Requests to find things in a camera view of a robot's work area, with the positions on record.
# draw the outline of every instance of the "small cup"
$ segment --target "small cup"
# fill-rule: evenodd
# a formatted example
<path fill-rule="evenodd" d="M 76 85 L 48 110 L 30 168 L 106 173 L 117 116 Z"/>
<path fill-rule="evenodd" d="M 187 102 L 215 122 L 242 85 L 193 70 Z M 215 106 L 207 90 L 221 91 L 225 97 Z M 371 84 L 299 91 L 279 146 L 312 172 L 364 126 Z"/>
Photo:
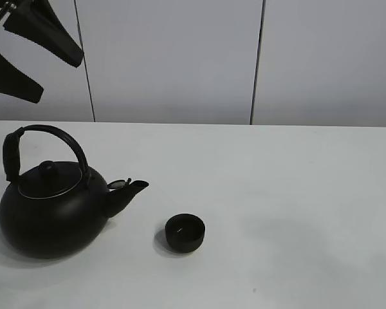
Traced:
<path fill-rule="evenodd" d="M 200 247 L 205 238 L 205 224 L 192 214 L 178 214 L 166 223 L 166 241 L 179 253 L 189 253 Z"/>

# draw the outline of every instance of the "white table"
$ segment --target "white table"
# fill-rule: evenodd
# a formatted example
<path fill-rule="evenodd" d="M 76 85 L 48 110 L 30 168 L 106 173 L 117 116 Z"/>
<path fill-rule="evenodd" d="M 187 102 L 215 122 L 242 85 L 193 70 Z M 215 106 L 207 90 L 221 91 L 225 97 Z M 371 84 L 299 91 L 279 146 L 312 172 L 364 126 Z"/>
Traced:
<path fill-rule="evenodd" d="M 5 134 L 23 122 L 0 122 Z M 84 251 L 34 261 L 0 238 L 0 309 L 386 309 L 386 129 L 56 123 L 107 181 L 151 186 Z M 73 160 L 25 134 L 22 169 Z M 179 257 L 155 234 L 206 223 Z"/>

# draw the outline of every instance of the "kettle handle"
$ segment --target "kettle handle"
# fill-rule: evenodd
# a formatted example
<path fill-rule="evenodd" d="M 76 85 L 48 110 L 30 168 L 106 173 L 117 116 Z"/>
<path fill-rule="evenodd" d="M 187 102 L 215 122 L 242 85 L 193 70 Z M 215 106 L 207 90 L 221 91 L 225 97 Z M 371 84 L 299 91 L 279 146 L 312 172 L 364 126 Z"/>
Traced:
<path fill-rule="evenodd" d="M 5 167 L 5 173 L 7 180 L 9 182 L 15 182 L 19 178 L 20 173 L 20 150 L 19 142 L 20 137 L 23 136 L 26 131 L 41 131 L 47 132 L 52 135 L 57 136 L 63 142 L 69 145 L 71 150 L 78 160 L 78 166 L 83 174 L 83 179 L 86 179 L 86 182 L 90 178 L 90 168 L 87 163 L 86 156 L 83 152 L 83 149 L 78 144 L 78 142 L 67 132 L 53 126 L 47 126 L 44 124 L 34 124 L 27 127 L 21 127 L 20 129 L 10 133 L 6 136 L 5 142 L 3 144 L 3 165 Z"/>

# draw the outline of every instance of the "kettle lid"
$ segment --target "kettle lid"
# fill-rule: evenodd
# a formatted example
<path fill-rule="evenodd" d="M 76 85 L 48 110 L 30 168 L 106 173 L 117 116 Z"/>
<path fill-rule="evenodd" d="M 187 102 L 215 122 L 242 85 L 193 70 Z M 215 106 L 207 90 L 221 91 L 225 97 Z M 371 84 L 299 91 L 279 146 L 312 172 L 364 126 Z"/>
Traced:
<path fill-rule="evenodd" d="M 19 192 L 26 198 L 43 200 L 72 190 L 82 179 L 75 162 L 44 161 L 19 177 Z"/>

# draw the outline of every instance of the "black teapot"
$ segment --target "black teapot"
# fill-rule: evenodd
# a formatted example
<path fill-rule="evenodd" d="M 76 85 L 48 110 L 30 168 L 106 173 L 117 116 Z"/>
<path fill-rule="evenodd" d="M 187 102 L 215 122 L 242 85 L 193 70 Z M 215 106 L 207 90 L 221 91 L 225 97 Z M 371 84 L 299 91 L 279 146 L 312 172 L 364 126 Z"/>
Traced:
<path fill-rule="evenodd" d="M 73 150 L 78 163 L 45 161 L 19 175 L 19 141 L 26 131 L 59 137 Z M 10 185 L 0 203 L 0 227 L 13 247 L 34 258 L 59 258 L 84 248 L 109 218 L 149 185 L 130 179 L 108 185 L 88 166 L 73 137 L 53 126 L 21 127 L 7 135 L 3 165 Z"/>

